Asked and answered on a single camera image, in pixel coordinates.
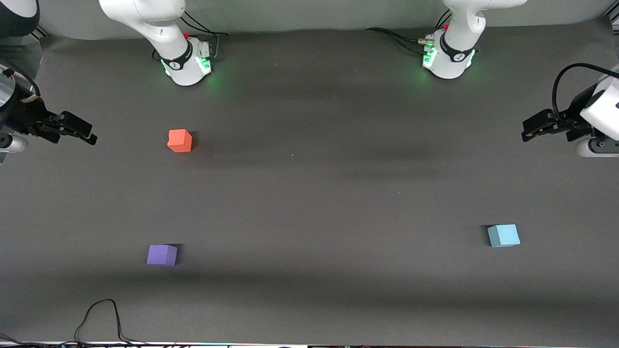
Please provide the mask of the light blue foam block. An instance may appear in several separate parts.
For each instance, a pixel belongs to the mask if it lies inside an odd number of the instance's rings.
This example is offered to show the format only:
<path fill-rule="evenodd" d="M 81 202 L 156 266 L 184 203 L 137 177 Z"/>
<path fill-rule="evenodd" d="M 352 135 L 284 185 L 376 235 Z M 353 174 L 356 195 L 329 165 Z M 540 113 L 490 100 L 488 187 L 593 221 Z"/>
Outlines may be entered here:
<path fill-rule="evenodd" d="M 512 247 L 520 245 L 520 238 L 515 224 L 493 225 L 487 229 L 491 247 Z"/>

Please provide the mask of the purple foam block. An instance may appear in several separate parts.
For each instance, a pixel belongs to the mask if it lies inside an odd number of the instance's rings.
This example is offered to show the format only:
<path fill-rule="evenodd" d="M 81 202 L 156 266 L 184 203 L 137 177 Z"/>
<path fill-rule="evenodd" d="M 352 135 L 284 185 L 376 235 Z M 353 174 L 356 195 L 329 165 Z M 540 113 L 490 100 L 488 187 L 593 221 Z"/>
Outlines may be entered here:
<path fill-rule="evenodd" d="M 146 265 L 172 267 L 177 264 L 178 247 L 173 245 L 150 245 Z"/>

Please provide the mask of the orange foam block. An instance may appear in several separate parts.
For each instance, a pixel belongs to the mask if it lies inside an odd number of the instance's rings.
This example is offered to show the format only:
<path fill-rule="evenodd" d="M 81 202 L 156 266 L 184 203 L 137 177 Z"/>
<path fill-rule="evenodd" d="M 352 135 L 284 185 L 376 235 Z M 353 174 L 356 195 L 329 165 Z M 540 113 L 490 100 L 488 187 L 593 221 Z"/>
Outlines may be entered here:
<path fill-rule="evenodd" d="M 186 129 L 174 129 L 168 132 L 167 146 L 175 153 L 192 151 L 192 135 Z"/>

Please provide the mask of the dark grey table mat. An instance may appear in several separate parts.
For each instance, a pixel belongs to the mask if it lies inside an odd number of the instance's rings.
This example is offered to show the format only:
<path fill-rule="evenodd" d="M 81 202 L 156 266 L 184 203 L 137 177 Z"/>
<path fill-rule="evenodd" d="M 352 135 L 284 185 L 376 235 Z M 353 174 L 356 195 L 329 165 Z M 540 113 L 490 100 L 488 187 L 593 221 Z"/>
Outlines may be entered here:
<path fill-rule="evenodd" d="M 234 34 L 179 87 L 146 40 L 49 40 L 46 105 L 99 141 L 0 166 L 0 333 L 114 299 L 139 341 L 619 347 L 619 160 L 520 138 L 561 69 L 617 63 L 609 21 L 480 47 L 442 81 L 375 32 Z"/>

